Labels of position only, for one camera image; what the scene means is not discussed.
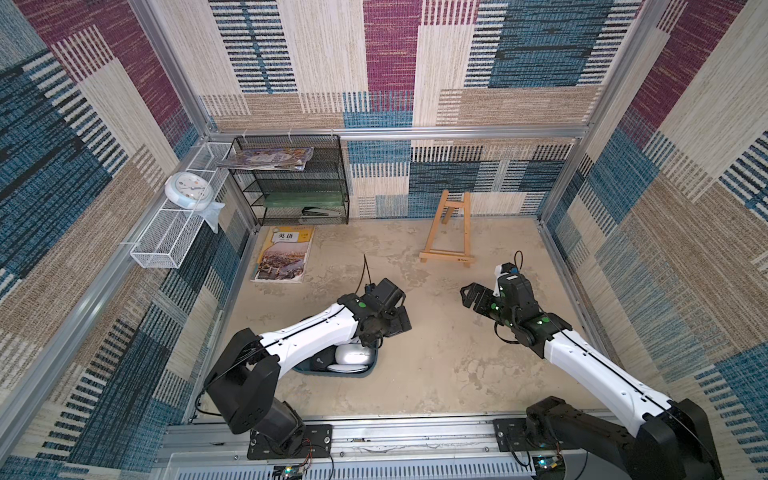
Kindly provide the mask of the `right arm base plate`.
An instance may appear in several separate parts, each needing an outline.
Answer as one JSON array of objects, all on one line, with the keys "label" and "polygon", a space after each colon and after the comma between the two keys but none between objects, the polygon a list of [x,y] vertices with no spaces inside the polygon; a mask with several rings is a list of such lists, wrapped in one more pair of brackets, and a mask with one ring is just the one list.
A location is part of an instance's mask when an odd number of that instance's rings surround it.
[{"label": "right arm base plate", "polygon": [[500,452],[539,452],[555,451],[555,441],[547,440],[538,434],[529,433],[526,420],[517,417],[504,417],[492,421],[497,447]]}]

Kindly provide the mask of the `teal storage box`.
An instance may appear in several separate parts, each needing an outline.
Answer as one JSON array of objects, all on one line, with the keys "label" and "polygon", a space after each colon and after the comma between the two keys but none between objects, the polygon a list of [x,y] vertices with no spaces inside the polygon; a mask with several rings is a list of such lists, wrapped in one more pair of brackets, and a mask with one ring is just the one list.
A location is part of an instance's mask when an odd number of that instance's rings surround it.
[{"label": "teal storage box", "polygon": [[364,378],[378,360],[378,349],[349,343],[331,346],[297,364],[293,370],[305,375]]}]

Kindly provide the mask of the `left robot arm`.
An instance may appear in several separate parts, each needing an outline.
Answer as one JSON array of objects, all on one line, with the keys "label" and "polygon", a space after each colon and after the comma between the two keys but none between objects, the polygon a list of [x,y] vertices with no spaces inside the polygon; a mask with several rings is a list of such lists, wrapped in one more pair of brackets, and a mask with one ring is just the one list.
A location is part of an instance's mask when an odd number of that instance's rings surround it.
[{"label": "left robot arm", "polygon": [[277,399],[279,381],[308,362],[337,376],[369,372],[384,339],[411,328],[405,299],[384,278],[284,329],[257,335],[245,328],[229,341],[202,391],[232,433],[250,434],[249,458],[326,455],[331,434],[311,432],[293,407]]}]

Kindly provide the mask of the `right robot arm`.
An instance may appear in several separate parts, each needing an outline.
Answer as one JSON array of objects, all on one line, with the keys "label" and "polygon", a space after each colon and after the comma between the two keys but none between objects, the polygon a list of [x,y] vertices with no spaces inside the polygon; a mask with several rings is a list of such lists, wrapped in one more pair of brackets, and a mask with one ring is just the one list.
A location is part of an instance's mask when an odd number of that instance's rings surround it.
[{"label": "right robot arm", "polygon": [[614,422],[584,413],[550,396],[526,410],[522,438],[499,431],[506,449],[585,450],[632,479],[720,479],[720,461],[704,410],[674,401],[645,385],[593,348],[573,327],[541,309],[529,280],[512,263],[499,266],[494,288],[471,283],[462,303],[513,334],[511,343],[530,349],[586,388],[615,416]]}]

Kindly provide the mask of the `white rounded mouse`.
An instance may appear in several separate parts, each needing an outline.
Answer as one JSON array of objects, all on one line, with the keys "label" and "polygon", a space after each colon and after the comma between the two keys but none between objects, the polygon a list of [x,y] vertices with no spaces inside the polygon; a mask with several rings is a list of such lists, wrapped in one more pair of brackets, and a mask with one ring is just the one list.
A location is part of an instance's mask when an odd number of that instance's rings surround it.
[{"label": "white rounded mouse", "polygon": [[376,350],[352,343],[338,346],[334,351],[334,360],[327,370],[341,374],[357,374],[367,371],[374,363]]}]

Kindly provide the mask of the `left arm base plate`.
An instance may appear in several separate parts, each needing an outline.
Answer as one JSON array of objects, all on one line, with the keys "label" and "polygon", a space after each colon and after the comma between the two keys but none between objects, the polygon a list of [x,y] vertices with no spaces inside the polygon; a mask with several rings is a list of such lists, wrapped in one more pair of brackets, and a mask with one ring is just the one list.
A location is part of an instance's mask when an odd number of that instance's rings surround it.
[{"label": "left arm base plate", "polygon": [[331,455],[332,440],[333,426],[329,423],[300,426],[282,442],[253,429],[246,456],[252,461],[324,459]]}]

